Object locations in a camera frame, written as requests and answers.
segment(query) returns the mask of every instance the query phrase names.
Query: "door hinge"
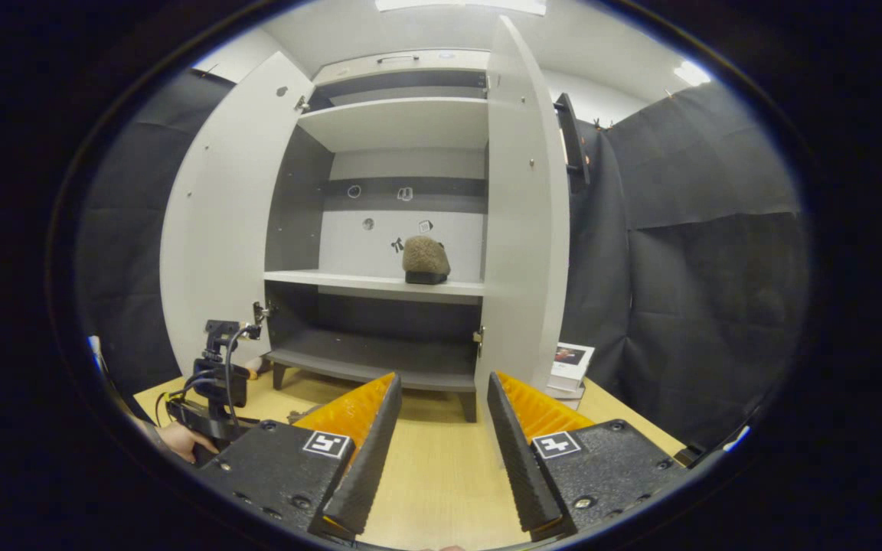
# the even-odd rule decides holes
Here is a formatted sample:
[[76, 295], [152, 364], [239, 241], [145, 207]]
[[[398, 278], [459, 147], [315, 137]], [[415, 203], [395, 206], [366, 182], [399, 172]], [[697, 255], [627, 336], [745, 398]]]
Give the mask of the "door hinge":
[[305, 114], [305, 112], [308, 112], [311, 108], [312, 106], [309, 105], [307, 101], [305, 101], [304, 96], [298, 98], [298, 103], [295, 104], [295, 109], [301, 109], [303, 114]]
[[259, 301], [254, 301], [254, 324], [260, 325], [264, 318], [270, 318], [277, 310], [274, 304], [267, 302], [267, 308], [260, 306]]
[[472, 341], [479, 343], [479, 358], [482, 357], [482, 345], [485, 341], [485, 325], [479, 328], [478, 331], [472, 332]]

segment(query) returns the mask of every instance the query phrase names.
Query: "screw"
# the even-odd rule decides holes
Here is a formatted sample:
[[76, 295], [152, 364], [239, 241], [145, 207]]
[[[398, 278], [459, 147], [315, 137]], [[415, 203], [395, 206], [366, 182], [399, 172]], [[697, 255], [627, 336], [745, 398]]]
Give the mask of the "screw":
[[595, 504], [594, 498], [591, 496], [585, 496], [579, 498], [577, 501], [573, 502], [574, 509], [587, 509], [588, 507]]

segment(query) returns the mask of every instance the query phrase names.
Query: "small hole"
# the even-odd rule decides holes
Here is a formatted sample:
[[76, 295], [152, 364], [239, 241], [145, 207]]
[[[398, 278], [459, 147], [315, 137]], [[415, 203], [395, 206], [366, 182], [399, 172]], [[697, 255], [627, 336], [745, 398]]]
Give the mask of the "small hole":
[[312, 502], [304, 495], [296, 495], [291, 498], [291, 505], [294, 505], [299, 509], [309, 509], [312, 506]]

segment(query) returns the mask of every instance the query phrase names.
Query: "open cabinet door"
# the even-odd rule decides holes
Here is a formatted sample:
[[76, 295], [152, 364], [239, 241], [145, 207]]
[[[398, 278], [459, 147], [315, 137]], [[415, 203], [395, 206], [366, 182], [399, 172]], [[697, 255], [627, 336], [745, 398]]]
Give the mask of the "open cabinet door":
[[[200, 128], [175, 175], [158, 258], [172, 352], [188, 377], [206, 346], [207, 320], [254, 321], [265, 304], [267, 216], [285, 147], [312, 81], [281, 53], [241, 80]], [[270, 352], [241, 341], [234, 363]]]
[[[540, 67], [499, 18], [487, 72], [489, 212], [481, 356], [484, 404], [493, 370], [543, 388], [567, 292], [570, 205], [560, 126]], [[488, 408], [482, 407], [488, 423]]]

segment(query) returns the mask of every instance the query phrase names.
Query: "ceiling light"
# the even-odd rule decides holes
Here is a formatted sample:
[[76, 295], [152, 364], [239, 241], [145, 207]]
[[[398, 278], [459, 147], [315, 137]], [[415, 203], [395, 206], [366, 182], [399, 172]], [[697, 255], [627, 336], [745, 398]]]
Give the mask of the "ceiling light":
[[682, 65], [672, 70], [676, 77], [682, 78], [690, 86], [699, 86], [703, 83], [710, 82], [710, 76], [704, 70], [700, 69], [696, 63], [684, 60]]
[[423, 6], [488, 6], [533, 15], [547, 14], [547, 0], [377, 0], [379, 11]]

